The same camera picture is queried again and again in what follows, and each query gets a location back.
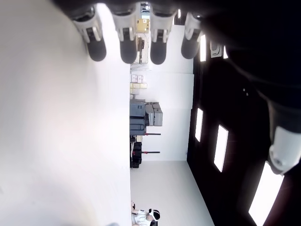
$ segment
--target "rectangular ceiling light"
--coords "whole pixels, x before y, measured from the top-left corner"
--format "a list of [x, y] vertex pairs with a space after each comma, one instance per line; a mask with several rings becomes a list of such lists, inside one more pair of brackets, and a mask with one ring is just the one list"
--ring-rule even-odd
[[218, 133], [217, 133], [214, 163], [220, 172], [222, 172], [222, 167], [224, 165], [227, 140], [228, 140], [228, 131], [223, 126], [219, 125]]
[[284, 176], [273, 173], [266, 161], [251, 204], [249, 214], [257, 226], [262, 226], [274, 204]]
[[228, 58], [228, 55], [226, 53], [226, 47], [224, 46], [224, 59], [227, 59]]
[[203, 111], [198, 108], [196, 134], [195, 134], [195, 137], [198, 140], [198, 142], [200, 142], [201, 140], [202, 124], [203, 124]]
[[203, 34], [201, 36], [200, 46], [199, 46], [199, 52], [200, 52], [200, 61], [206, 61], [206, 36]]

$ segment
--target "beige box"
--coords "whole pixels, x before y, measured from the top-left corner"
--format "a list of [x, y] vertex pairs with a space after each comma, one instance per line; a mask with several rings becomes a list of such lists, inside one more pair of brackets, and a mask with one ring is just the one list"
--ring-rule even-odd
[[139, 94], [140, 93], [140, 89], [132, 89], [132, 93], [131, 94]]
[[138, 75], [137, 82], [138, 83], [143, 83], [143, 75]]
[[137, 20], [137, 33], [148, 33], [150, 31], [150, 20], [149, 19], [138, 19]]
[[138, 75], [132, 74], [131, 82], [138, 82]]
[[147, 83], [141, 83], [140, 88], [141, 89], [147, 89]]
[[132, 83], [132, 88], [133, 89], [140, 89], [140, 84], [139, 83]]

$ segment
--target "ceiling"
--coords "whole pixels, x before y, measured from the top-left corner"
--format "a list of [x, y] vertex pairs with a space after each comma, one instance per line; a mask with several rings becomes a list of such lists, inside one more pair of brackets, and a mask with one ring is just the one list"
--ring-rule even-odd
[[[187, 161], [216, 226], [255, 225], [248, 211], [270, 146], [267, 104], [228, 59], [207, 53], [207, 61], [200, 62], [198, 56]], [[204, 111], [200, 142], [197, 108]], [[213, 163], [219, 125], [229, 131], [222, 173]], [[285, 174], [266, 226], [298, 222], [300, 176], [300, 164]]]

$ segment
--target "white shirt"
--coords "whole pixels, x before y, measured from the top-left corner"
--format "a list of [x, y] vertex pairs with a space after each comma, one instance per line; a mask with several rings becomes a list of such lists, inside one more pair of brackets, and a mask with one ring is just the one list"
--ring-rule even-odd
[[137, 224], [139, 226], [150, 226], [151, 221], [146, 219], [147, 212], [140, 210], [138, 214], [132, 214], [132, 224]]

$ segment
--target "black hair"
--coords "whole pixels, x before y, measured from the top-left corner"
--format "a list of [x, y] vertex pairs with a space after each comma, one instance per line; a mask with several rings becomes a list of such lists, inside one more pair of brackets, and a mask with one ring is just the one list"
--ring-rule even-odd
[[160, 219], [160, 212], [158, 210], [154, 210], [154, 218], [156, 220], [159, 220]]

